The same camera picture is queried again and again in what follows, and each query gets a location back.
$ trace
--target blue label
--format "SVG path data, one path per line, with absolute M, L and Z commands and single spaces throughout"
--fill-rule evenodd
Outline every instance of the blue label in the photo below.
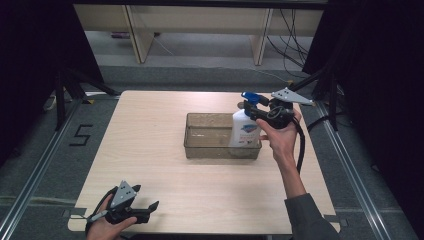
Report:
M 243 131 L 245 131 L 247 133 L 251 133 L 251 132 L 255 131 L 257 128 L 258 128 L 258 125 L 247 124 L 247 125 L 244 125 L 241 130 L 243 130 Z

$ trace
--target clear plastic bin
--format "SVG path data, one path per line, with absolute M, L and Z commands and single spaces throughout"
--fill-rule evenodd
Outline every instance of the clear plastic bin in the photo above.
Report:
M 186 157 L 257 159 L 262 147 L 228 147 L 233 125 L 231 113 L 188 113 L 184 138 Z

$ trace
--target wooden table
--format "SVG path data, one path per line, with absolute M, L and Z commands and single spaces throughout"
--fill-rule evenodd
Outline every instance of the wooden table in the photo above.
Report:
M 133 208 L 160 201 L 149 223 L 134 225 L 131 232 L 290 234 L 283 183 L 267 142 L 256 160 L 185 156 L 187 113 L 233 113 L 242 100 L 240 93 L 124 92 L 75 207 L 87 208 L 87 217 L 108 190 L 126 180 L 141 185 Z M 321 213 L 335 215 L 301 124 L 306 135 L 301 177 Z M 71 219 L 68 227 L 83 231 L 85 220 Z

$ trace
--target black backdrop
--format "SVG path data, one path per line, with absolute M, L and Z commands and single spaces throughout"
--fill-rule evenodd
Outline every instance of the black backdrop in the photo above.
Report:
M 72 4 L 0 1 L 0 166 L 42 113 L 65 66 L 103 82 Z
M 361 2 L 361 18 L 336 68 L 337 80 L 368 151 L 424 239 L 424 3 Z M 324 13 L 304 71 L 324 66 L 348 16 Z

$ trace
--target black cable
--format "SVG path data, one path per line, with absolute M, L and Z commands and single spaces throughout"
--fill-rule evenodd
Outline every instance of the black cable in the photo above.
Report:
M 288 43 L 281 37 L 281 36 L 279 36 L 280 37 L 280 40 L 285 44 L 285 45 L 288 45 Z M 296 49 L 296 48 L 294 48 L 294 47 L 292 47 L 292 46 L 290 46 L 289 45 L 289 48 L 291 48 L 293 51 L 299 51 L 299 49 Z
M 293 63 L 295 63 L 297 66 L 299 67 L 303 67 L 303 64 L 299 63 L 298 61 L 296 61 L 296 59 L 290 57 L 289 55 L 287 55 L 285 52 L 281 51 L 277 46 L 274 45 L 274 43 L 271 41 L 271 39 L 269 38 L 269 36 L 267 36 L 269 43 L 271 44 L 271 46 L 274 47 L 274 49 L 277 51 L 277 53 L 283 55 L 284 57 L 286 57 L 287 59 L 289 59 L 290 61 L 292 61 Z
M 297 64 L 299 67 L 303 68 L 303 65 L 299 62 L 297 62 L 294 58 L 288 56 L 287 54 L 285 54 L 284 52 L 282 52 L 277 46 L 274 45 L 274 43 L 271 41 L 271 39 L 267 36 L 267 39 L 269 41 L 269 43 L 274 47 L 274 49 L 277 51 L 277 53 L 281 54 L 283 56 L 283 66 L 284 66 L 284 70 L 291 76 L 293 77 L 297 77 L 297 78 L 305 78 L 296 74 L 291 73 L 289 70 L 287 70 L 286 67 L 286 58 L 288 58 L 290 61 L 292 61 L 293 63 Z
M 280 13 L 281 13 L 281 16 L 283 17 L 284 23 L 286 24 L 287 30 L 290 33 L 288 43 L 290 43 L 290 39 L 293 38 L 293 41 L 296 43 L 296 46 L 297 46 L 297 51 L 298 52 L 302 52 L 301 51 L 301 49 L 302 49 L 303 51 L 306 52 L 306 54 L 308 54 L 308 51 L 304 47 L 302 47 L 299 44 L 299 42 L 297 41 L 297 36 L 296 36 L 296 32 L 295 32 L 296 31 L 296 27 L 295 27 L 295 24 L 294 24 L 295 23 L 294 21 L 295 21 L 295 18 L 296 18 L 296 12 L 292 9 L 292 29 L 290 29 L 290 26 L 289 26 L 289 24 L 288 24 L 288 22 L 286 20 L 286 17 L 284 16 L 284 13 L 283 13 L 283 11 L 281 9 L 280 9 Z
M 300 136 L 299 158 L 297 160 L 297 166 L 296 166 L 297 171 L 300 173 L 300 169 L 302 168 L 302 163 L 303 163 L 303 157 L 305 156 L 305 145 L 306 145 L 305 134 L 303 133 L 302 127 L 300 126 L 299 120 L 297 120 L 297 118 L 293 117 L 292 123 L 294 123 L 294 125 L 296 126 L 296 130 Z
M 336 116 L 343 115 L 343 114 L 346 114 L 346 112 L 345 111 L 337 112 Z M 312 128 L 315 127 L 316 125 L 318 125 L 320 122 L 328 120 L 329 118 L 330 118 L 329 115 L 325 115 L 325 116 L 320 117 L 319 119 L 315 120 L 314 122 L 312 122 L 311 124 L 308 125 L 308 128 L 307 128 L 308 132 L 310 132 L 312 130 Z
M 292 31 L 291 31 L 291 35 L 293 37 L 294 42 L 296 43 L 299 55 L 300 53 L 302 53 L 302 50 L 304 50 L 305 52 L 308 52 L 305 48 L 302 47 L 302 45 L 300 45 L 300 43 L 297 41 L 297 34 L 296 34 L 296 25 L 295 25 L 295 21 L 296 21 L 296 10 L 292 9 Z M 305 56 L 300 55 L 300 58 L 306 60 Z

